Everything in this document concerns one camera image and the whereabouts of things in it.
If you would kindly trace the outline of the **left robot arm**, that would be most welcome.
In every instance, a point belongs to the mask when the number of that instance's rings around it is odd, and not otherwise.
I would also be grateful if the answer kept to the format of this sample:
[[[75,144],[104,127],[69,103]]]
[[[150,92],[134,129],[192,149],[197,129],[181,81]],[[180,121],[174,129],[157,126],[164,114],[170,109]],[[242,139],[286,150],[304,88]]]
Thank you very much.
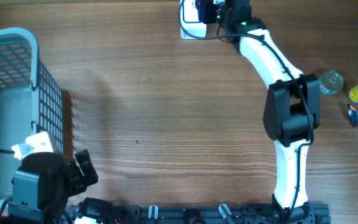
[[[58,223],[68,198],[98,182],[89,152],[82,150],[75,158],[75,162],[66,164],[63,156],[55,152],[26,156],[13,177],[8,222]]]

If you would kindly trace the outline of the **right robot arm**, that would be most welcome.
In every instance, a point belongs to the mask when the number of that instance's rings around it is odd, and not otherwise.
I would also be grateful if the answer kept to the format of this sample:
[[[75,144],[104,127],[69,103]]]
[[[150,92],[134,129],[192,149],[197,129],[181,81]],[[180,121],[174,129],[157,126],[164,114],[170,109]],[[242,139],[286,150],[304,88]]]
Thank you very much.
[[[275,145],[277,183],[271,214],[264,220],[314,223],[305,175],[308,149],[320,122],[317,77],[305,75],[285,58],[267,26],[252,16],[249,1],[182,1],[178,17],[184,39],[208,40],[207,25],[217,24],[224,34],[216,34],[214,39],[235,45],[268,89],[263,123]]]

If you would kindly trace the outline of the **green tin can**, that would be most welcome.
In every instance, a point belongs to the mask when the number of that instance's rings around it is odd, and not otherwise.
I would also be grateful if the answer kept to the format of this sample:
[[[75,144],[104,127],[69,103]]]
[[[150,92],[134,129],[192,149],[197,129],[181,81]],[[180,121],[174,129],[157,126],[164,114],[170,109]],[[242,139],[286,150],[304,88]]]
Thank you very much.
[[[319,77],[319,90],[325,95],[334,95],[344,87],[342,75],[335,70],[328,70]]]

